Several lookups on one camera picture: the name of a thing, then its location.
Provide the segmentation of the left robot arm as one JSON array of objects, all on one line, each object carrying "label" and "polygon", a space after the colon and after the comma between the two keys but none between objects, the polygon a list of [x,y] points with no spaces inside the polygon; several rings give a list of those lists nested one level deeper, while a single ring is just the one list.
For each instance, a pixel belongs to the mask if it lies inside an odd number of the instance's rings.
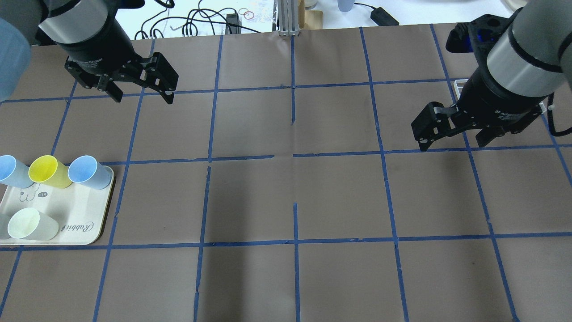
[{"label": "left robot arm", "polygon": [[115,102],[117,82],[158,92],[172,104],[179,79],[165,56],[141,57],[104,0],[3,0],[1,2],[1,100],[12,96],[31,61],[31,46],[43,31],[68,55],[65,69],[87,89]]}]

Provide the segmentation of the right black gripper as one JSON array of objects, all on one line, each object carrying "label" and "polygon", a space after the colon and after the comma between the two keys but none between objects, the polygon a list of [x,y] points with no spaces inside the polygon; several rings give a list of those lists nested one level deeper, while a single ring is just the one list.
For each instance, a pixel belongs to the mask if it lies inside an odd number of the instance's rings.
[{"label": "right black gripper", "polygon": [[504,89],[486,67],[478,67],[464,84],[460,98],[450,107],[429,102],[411,123],[419,148],[426,152],[444,137],[455,135],[454,127],[476,126],[478,147],[486,147],[495,138],[507,133],[518,134],[526,129],[540,112],[544,97],[525,97]]}]

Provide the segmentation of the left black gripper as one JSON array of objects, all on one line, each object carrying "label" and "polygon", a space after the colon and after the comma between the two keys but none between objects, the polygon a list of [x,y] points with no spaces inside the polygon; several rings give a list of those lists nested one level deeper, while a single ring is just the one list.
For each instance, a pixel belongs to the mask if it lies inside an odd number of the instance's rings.
[{"label": "left black gripper", "polygon": [[120,103],[123,91],[115,82],[133,82],[159,93],[166,104],[173,104],[178,73],[162,53],[155,52],[146,59],[135,53],[116,18],[107,18],[90,38],[66,43],[65,51],[69,55],[65,69],[83,88],[95,86]]}]

